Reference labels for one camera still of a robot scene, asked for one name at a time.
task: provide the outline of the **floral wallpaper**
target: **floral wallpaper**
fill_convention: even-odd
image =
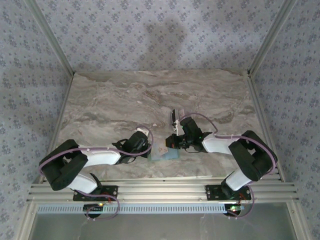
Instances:
[[[37,0],[73,70],[247,69],[282,0]]]
[[[70,77],[22,0],[0,9],[0,239],[10,240]]]
[[[255,82],[279,158],[320,240],[320,2],[298,0]]]

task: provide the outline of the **wall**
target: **wall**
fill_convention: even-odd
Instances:
[[[255,82],[288,181],[320,239],[320,2],[299,0]]]
[[[76,72],[247,69],[282,0],[38,0]]]
[[[0,239],[12,239],[70,77],[22,0],[0,1]]]

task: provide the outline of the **marble tabletop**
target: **marble tabletop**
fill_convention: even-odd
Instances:
[[[129,138],[138,125],[149,127],[157,141],[173,133],[172,109],[198,112],[217,125],[219,134],[255,131],[262,137],[246,77],[221,69],[174,71],[112,71],[76,73],[65,106],[58,145],[74,139],[80,145],[110,146]],[[207,120],[193,116],[203,132],[213,130]],[[84,169],[101,180],[214,176],[236,169],[230,155],[187,153],[180,158],[97,165]]]

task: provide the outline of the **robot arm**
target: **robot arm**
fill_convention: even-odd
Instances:
[[[198,152],[223,153],[234,157],[239,168],[221,183],[221,190],[228,198],[245,185],[260,180],[278,161],[275,153],[250,130],[241,136],[216,136],[212,132],[202,132],[191,117],[176,122],[173,127],[174,129],[181,127],[184,134],[169,136],[165,140],[168,148],[194,147]]]
[[[116,149],[85,147],[69,139],[47,155],[40,162],[39,169],[54,191],[70,188],[90,194],[97,189],[100,182],[92,173],[82,173],[82,169],[102,164],[128,164],[132,163],[137,156],[147,158],[151,151],[148,133],[138,128],[129,139],[113,143]]]

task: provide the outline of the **black mounting plate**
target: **black mounting plate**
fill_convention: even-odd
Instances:
[[[102,194],[108,194],[111,195],[115,198],[118,196],[118,186],[113,186],[113,185],[102,185],[99,186],[101,188],[100,193],[93,193],[97,195],[102,195]],[[97,202],[106,202],[106,201],[111,201],[115,202],[114,199],[112,198],[107,198],[107,197],[91,197],[91,196],[85,196],[82,195],[81,193],[75,191],[73,194],[73,201],[75,202],[92,202],[92,201],[97,201]]]
[[[226,201],[226,200],[240,200],[240,194],[242,194],[246,200],[251,200],[250,189],[247,186],[243,186],[238,191],[235,191],[232,198],[228,198],[223,192],[221,185],[206,185],[204,187],[206,193],[206,199],[208,201]]]

